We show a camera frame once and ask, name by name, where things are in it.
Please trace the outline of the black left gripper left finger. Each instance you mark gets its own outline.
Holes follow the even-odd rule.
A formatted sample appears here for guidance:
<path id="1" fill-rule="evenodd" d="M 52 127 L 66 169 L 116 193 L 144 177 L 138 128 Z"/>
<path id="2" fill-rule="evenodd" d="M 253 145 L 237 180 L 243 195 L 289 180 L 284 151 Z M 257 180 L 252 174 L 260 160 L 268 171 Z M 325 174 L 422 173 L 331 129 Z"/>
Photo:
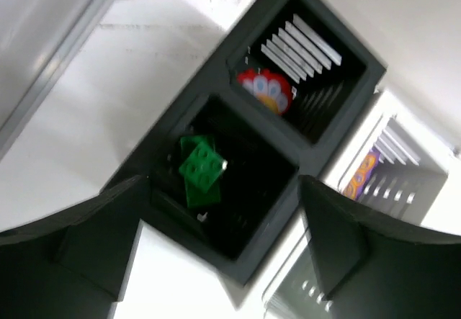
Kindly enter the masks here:
<path id="1" fill-rule="evenodd" d="M 2 318 L 108 318 L 150 194 L 133 176 L 99 195 L 1 232 Z"/>

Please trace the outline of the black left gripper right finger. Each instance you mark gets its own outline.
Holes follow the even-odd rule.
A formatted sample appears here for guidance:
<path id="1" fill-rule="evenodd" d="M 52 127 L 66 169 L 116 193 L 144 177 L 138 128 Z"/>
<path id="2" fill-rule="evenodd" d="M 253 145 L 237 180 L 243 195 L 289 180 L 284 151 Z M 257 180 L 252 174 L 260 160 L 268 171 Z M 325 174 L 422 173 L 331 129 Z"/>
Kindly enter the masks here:
<path id="1" fill-rule="evenodd" d="M 320 290 L 333 318 L 459 318 L 460 237 L 298 178 Z"/>

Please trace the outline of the purple patterned lego piece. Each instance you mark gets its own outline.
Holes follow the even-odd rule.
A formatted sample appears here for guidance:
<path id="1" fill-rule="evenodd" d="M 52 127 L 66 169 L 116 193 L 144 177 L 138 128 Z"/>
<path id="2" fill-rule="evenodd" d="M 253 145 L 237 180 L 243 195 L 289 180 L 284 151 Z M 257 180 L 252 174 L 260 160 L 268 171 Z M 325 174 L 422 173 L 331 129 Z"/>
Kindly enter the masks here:
<path id="1" fill-rule="evenodd" d="M 381 152 L 372 149 L 362 160 L 342 194 L 356 200 L 362 194 L 365 184 L 370 180 L 375 167 L 379 164 Z"/>

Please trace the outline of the green lego brick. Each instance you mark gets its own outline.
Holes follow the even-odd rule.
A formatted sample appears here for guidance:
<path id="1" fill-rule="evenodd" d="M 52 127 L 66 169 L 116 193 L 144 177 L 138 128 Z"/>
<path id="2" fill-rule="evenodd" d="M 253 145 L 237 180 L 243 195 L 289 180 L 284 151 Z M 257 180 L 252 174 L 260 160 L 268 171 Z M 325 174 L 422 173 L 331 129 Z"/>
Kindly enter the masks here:
<path id="1" fill-rule="evenodd" d="M 185 171 L 182 170 L 182 165 L 200 143 L 206 144 L 215 151 L 215 139 L 212 135 L 186 135 L 181 137 L 179 142 L 181 149 L 179 173 L 184 179 L 187 207 L 191 210 L 216 205 L 221 201 L 220 184 L 218 179 L 206 192 L 204 192 L 196 184 L 191 182 L 185 174 Z"/>

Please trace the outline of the red flower lego piece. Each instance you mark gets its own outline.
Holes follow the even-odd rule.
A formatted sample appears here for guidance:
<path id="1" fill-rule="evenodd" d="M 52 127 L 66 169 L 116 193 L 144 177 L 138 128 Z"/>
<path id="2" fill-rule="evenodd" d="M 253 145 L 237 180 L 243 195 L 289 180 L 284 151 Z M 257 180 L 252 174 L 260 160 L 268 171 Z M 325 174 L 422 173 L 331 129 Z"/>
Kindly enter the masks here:
<path id="1" fill-rule="evenodd" d="M 268 69 L 257 72 L 250 68 L 240 72 L 236 79 L 273 113 L 284 115 L 289 110 L 292 104 L 291 85 L 283 75 Z"/>

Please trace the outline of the small green lego block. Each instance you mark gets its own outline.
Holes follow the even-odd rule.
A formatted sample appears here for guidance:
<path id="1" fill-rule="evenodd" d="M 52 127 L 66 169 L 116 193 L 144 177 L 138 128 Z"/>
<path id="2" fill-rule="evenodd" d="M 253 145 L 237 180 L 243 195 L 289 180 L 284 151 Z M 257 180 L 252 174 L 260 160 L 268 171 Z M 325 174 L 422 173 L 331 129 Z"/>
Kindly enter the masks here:
<path id="1" fill-rule="evenodd" d="M 206 192 L 226 170 L 228 162 L 204 143 L 200 143 L 182 165 L 191 182 Z"/>

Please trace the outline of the white slotted container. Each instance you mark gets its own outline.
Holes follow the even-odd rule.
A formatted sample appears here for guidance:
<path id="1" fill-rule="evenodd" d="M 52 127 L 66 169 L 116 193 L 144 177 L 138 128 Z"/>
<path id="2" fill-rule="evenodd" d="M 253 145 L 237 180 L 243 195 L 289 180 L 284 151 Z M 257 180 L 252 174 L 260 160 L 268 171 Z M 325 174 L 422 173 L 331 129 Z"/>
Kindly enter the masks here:
<path id="1" fill-rule="evenodd" d="M 300 220 L 264 317 L 458 318 L 460 229 L 442 199 L 459 167 L 409 108 L 376 93 L 326 176 L 300 177 Z"/>

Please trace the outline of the black slotted container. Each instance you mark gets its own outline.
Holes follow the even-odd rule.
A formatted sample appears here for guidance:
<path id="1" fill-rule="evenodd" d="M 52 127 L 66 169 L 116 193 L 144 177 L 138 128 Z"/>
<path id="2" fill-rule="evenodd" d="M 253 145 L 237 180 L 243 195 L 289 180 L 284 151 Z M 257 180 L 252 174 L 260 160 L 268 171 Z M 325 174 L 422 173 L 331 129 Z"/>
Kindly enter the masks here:
<path id="1" fill-rule="evenodd" d="M 250 68 L 289 81 L 284 115 L 237 82 Z M 324 172 L 384 73 L 321 0 L 256 0 L 110 182 L 146 176 L 141 220 L 246 284 L 297 209 L 297 178 Z M 228 162 L 216 205 L 187 207 L 179 173 L 186 135 L 212 135 Z"/>

